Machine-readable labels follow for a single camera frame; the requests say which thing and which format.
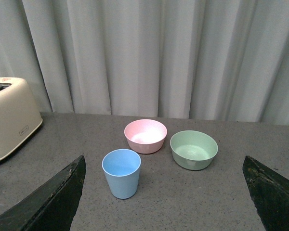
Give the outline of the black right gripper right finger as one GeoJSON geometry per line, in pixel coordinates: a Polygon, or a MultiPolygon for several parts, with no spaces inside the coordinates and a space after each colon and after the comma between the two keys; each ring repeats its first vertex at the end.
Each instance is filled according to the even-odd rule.
{"type": "Polygon", "coordinates": [[[264,228],[289,231],[289,180],[250,156],[242,170],[264,228]]]}

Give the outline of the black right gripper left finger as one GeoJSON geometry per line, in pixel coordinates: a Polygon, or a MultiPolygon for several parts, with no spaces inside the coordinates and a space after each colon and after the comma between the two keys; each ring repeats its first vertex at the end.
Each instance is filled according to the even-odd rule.
{"type": "Polygon", "coordinates": [[[0,215],[0,231],[68,231],[79,206],[86,175],[84,156],[0,215]]]}

